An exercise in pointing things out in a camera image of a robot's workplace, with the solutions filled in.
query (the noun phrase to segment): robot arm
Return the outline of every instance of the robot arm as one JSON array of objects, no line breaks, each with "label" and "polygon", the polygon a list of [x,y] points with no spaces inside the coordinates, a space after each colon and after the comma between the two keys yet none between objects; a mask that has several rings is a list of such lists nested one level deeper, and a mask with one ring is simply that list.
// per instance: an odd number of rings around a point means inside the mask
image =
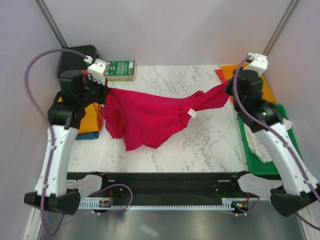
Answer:
[{"label": "robot arm", "polygon": [[[48,119],[56,139],[48,182],[45,186],[46,211],[73,215],[82,199],[102,187],[103,175],[98,172],[90,173],[68,187],[66,179],[72,146],[78,135],[81,120],[85,116],[85,108],[94,102],[105,104],[110,92],[105,78],[108,67],[107,62],[96,59],[87,68],[86,75],[78,70],[70,70],[64,72],[59,79],[61,91],[48,111]],[[51,135],[48,129],[47,147],[39,180],[34,191],[24,196],[24,202],[35,208],[40,208],[51,148]]]},{"label": "robot arm", "polygon": [[[271,102],[262,99],[263,82],[260,75],[268,67],[267,57],[257,53],[249,53],[249,55],[249,65],[239,72],[237,78],[237,90],[241,103],[252,116],[266,123],[287,141],[288,146],[292,148],[298,157],[309,181],[306,182],[293,156],[280,139],[272,132],[264,129],[263,126],[252,121],[235,103],[234,109],[243,119],[243,122],[250,127],[252,132],[263,143],[282,180],[282,182],[272,181],[248,172],[241,172],[237,176],[237,183],[243,192],[252,193],[271,201],[274,208],[281,215],[287,217],[316,200],[308,184],[311,184],[318,193],[320,192],[320,186],[293,146],[278,109]],[[232,81],[231,79],[226,92],[233,96]]]}]

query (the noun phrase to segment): white label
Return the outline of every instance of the white label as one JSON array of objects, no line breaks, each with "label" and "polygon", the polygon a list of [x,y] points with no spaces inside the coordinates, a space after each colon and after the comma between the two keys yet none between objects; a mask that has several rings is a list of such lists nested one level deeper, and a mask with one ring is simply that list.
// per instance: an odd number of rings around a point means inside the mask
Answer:
[{"label": "white label", "polygon": [[193,110],[192,108],[190,108],[190,110],[188,111],[188,114],[195,119],[197,116],[197,112],[195,110]]}]

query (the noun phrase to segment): marble tabletop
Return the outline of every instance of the marble tabletop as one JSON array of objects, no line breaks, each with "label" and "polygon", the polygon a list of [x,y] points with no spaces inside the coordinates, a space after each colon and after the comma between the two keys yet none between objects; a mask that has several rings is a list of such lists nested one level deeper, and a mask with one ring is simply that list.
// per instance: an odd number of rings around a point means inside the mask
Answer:
[{"label": "marble tabletop", "polygon": [[[184,98],[221,82],[217,65],[139,66],[133,82],[109,82],[113,88]],[[75,141],[68,172],[238,172],[244,154],[236,115],[229,100],[223,108],[197,112],[187,128],[158,149],[126,151],[103,127],[99,139]]]}]

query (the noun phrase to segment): green basket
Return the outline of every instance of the green basket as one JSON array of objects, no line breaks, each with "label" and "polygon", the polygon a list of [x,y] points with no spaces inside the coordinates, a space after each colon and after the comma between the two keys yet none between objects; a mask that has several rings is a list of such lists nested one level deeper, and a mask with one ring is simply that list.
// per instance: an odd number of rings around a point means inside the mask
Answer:
[{"label": "green basket", "polygon": [[[282,115],[282,117],[285,119],[288,119],[288,116],[287,116],[287,113],[285,111],[284,106],[282,106],[280,104],[276,104],[276,107],[278,108],[279,113]],[[249,171],[251,173],[253,173],[254,175],[279,175],[279,172],[278,172],[275,164],[273,163],[273,161],[263,163],[259,160],[259,158],[255,154],[253,154],[250,151],[249,146],[248,146],[248,140],[247,140],[246,133],[245,133],[244,122],[242,121],[242,119],[240,117],[238,117],[237,119],[238,119],[239,126],[240,126],[240,132],[241,132],[243,146],[244,146],[244,153],[245,153],[246,162],[248,164]],[[288,130],[288,134],[289,134],[291,142],[294,145],[296,151],[301,156],[298,145],[297,145],[297,141],[295,139],[295,135],[294,135],[294,132],[292,131],[292,129]]]}]

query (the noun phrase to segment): pink fabric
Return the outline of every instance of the pink fabric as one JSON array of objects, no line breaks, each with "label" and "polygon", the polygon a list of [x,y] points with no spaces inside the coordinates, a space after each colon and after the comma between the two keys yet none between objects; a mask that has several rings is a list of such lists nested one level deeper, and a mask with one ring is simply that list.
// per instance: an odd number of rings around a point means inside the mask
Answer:
[{"label": "pink fabric", "polygon": [[222,108],[229,97],[225,93],[227,84],[224,82],[206,93],[197,91],[186,98],[110,88],[103,108],[105,128],[114,139],[124,138],[127,151],[141,145],[156,149],[187,127],[190,109]]}]

